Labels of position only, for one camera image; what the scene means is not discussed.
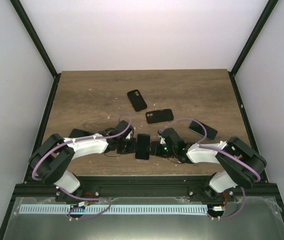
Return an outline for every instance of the white wall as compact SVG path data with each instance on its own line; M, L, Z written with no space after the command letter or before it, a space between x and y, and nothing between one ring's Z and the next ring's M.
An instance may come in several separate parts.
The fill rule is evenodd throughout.
M278 1L236 80L266 173L284 201L284 1Z
M267 0L21 0L57 71L231 70Z
M26 172L53 78L8 0L0 0L0 226Z

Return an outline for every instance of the brown wood surface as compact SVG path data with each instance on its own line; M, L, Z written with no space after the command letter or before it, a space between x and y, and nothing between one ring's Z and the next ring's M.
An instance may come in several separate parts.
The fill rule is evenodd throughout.
M127 92L139 89L148 108L135 112ZM225 69L208 70L121 70L64 71L56 91L44 140L59 133L68 137L74 128L97 132L115 127L119 115L132 113L132 125L138 133L151 134L167 122L147 124L145 113L172 109L174 119L195 118L218 131L213 141L237 136L249 143L237 100ZM186 142L201 137L188 129L190 121L172 127ZM139 161L134 154L106 157L92 154L71 162L68 170L77 175L209 175L220 171L218 164L175 164L160 157Z

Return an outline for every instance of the wooden tabletop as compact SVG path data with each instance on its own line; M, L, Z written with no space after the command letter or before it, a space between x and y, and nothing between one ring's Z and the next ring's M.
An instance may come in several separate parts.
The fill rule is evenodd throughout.
M127 97L127 92L135 89L147 104L147 109L140 112L134 111ZM94 133L115 127L119 115L129 111L136 128L134 135L147 133L156 141L157 131L168 122L147 124L145 113L161 109L172 109L174 119L191 117L216 129L214 143L236 136L249 144L226 69L64 71L43 140L54 133L68 137L74 128ZM200 140L201 136L188 129L189 124L190 121L184 120L172 127L185 142ZM139 161L134 154L119 157L91 154L77 158L68 167L76 175L113 176L210 175L221 169L213 163L175 164L155 156L149 161Z

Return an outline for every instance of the black metal frame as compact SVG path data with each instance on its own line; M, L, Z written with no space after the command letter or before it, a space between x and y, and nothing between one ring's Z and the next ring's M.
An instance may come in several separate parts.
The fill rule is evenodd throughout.
M51 72L54 80L49 94L49 98L44 110L42 121L36 136L33 151L34 152L42 143L44 132L48 123L54 97L58 88L61 74L55 70L41 40L36 33L26 11L24 10L19 0L10 0L23 25L29 33L34 45L42 56L47 68ZM238 90L235 76L239 71L242 63L252 48L255 40L261 32L263 26L272 13L278 0L269 0L259 17L251 35L249 36L241 54L239 55L234 67L229 72L229 77L233 86L234 94L243 118L243 122L247 131L247 135L251 147L258 152L258 146L255 141L248 116L246 114L241 95ZM252 189L246 189L247 196L257 197L275 197L277 204L282 208L282 218L284 221L284 205L275 183L268 183L268 178L265 172L262 173L263 181L256 183ZM187 196L189 189L203 186L207 183L211 176L80 176L79 179L89 188L99 188L100 197L183 197ZM15 199L18 197L55 197L56 188L54 185L44 185L33 181L31 178L31 169L27 169L24 177L24 184L15 186L12 198L8 205L2 226L0 228L0 240L3 239L5 231L11 216ZM239 188L233 190L235 196L241 196L242 192ZM196 201L196 197L191 198L191 201Z

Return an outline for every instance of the phone screen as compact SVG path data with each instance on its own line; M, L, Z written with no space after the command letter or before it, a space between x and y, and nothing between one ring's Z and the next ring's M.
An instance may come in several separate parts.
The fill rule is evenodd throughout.
M139 133L136 137L135 158L139 160L150 159L151 135Z
M218 134L218 131L215 130L214 128L208 126L208 125L205 125L204 123L202 123L203 126L205 127L206 129L206 138L213 141L217 134ZM201 135L201 136L204 136L204 130L203 128L198 124L196 123L195 121L192 121L190 126L188 127L191 131Z

